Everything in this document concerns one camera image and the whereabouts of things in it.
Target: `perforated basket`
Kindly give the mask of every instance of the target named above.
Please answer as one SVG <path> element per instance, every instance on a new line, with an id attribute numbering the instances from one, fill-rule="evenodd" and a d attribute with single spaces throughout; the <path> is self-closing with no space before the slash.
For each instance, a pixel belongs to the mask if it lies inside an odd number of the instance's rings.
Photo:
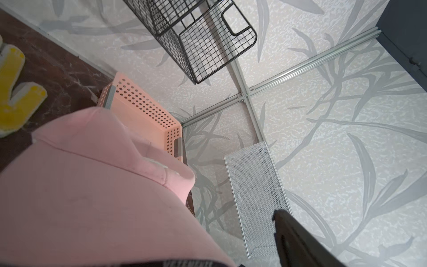
<path id="1" fill-rule="evenodd" d="M 265 142 L 224 156 L 248 258 L 277 254 L 276 209 L 292 214 Z"/>
<path id="2" fill-rule="evenodd" d="M 97 106 L 110 109 L 132 132 L 182 162 L 181 124 L 125 74 L 117 72 L 103 89 Z"/>

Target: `dark object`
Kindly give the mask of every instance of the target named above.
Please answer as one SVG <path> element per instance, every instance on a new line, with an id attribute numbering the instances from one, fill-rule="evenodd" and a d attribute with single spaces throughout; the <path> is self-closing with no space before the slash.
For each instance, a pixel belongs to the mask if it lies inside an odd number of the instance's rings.
<path id="1" fill-rule="evenodd" d="M 232 0 L 124 2 L 194 84 L 226 66 L 257 40 L 255 30 Z M 238 33 L 233 32 L 224 18 L 224 13 L 233 6 L 248 24 Z M 206 12 L 195 15 L 197 7 Z"/>
<path id="2" fill-rule="evenodd" d="M 282 267 L 345 267 L 287 211 L 276 210 L 273 221 Z"/>
<path id="3" fill-rule="evenodd" d="M 377 27 L 379 43 L 427 91 L 427 1 L 390 0 Z"/>

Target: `white mesh shelf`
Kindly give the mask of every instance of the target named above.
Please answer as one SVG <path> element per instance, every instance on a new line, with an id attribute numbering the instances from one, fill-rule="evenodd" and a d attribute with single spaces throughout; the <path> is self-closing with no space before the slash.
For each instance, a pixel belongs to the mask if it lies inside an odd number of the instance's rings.
<path id="1" fill-rule="evenodd" d="M 274 210 L 292 214 L 265 142 L 224 156 L 248 258 L 277 254 Z"/>

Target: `metal frame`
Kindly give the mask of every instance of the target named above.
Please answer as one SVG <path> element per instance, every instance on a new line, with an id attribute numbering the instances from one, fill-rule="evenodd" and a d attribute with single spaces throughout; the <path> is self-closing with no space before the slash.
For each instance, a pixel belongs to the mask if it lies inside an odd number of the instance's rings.
<path id="1" fill-rule="evenodd" d="M 103 103 L 104 108 L 111 109 L 111 104 L 113 103 L 115 91 L 116 87 L 114 85 L 111 85 L 108 89 L 107 95 L 105 96 L 105 101 Z"/>
<path id="2" fill-rule="evenodd" d="M 379 34 L 381 33 L 381 31 L 377 28 L 374 27 L 366 32 L 363 32 L 361 34 L 359 34 L 358 36 L 355 36 L 345 42 L 342 42 L 336 46 L 334 46 L 331 49 L 328 49 L 327 51 L 324 51 L 282 73 L 279 73 L 278 75 L 265 80 L 264 82 L 261 82 L 255 86 L 252 86 L 250 88 L 248 88 L 245 78 L 243 76 L 243 72 L 242 69 L 240 67 L 239 61 L 238 59 L 235 59 L 234 61 L 232 61 L 230 63 L 232 70 L 234 72 L 234 75 L 237 78 L 237 82 L 240 86 L 240 90 L 241 93 L 240 94 L 236 94 L 232 97 L 227 98 L 224 101 L 219 102 L 218 104 L 205 109 L 204 111 L 191 116 L 185 120 L 183 120 L 181 122 L 182 128 L 185 128 L 187 126 L 190 126 L 194 123 L 197 123 L 209 116 L 215 115 L 216 113 L 219 113 L 241 101 L 244 101 L 248 111 L 249 111 L 249 115 L 251 117 L 252 123 L 254 125 L 255 128 L 255 132 L 257 134 L 258 140 L 260 142 L 265 141 L 265 136 L 264 133 L 260 127 L 260 123 L 258 121 L 258 118 L 256 116 L 255 110 L 254 110 L 254 106 L 252 104 L 252 100 L 251 97 L 263 92 L 267 89 L 273 88 L 276 85 L 279 85 L 295 76 L 298 76 L 306 71 L 312 70 L 320 65 L 322 65 L 323 63 L 332 60 L 336 57 L 338 57 L 341 54 L 344 54 L 346 52 L 348 52 L 349 50 L 355 48 L 358 45 L 361 45 L 363 43 L 366 43 L 368 41 L 371 41 L 373 39 L 376 39 Z"/>

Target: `dark door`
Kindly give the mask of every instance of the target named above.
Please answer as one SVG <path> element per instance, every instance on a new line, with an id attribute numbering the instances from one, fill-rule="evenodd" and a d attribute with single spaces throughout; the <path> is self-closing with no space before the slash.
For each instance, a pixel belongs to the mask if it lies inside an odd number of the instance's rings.
<path id="1" fill-rule="evenodd" d="M 390 0 L 378 41 L 427 91 L 427 0 Z"/>

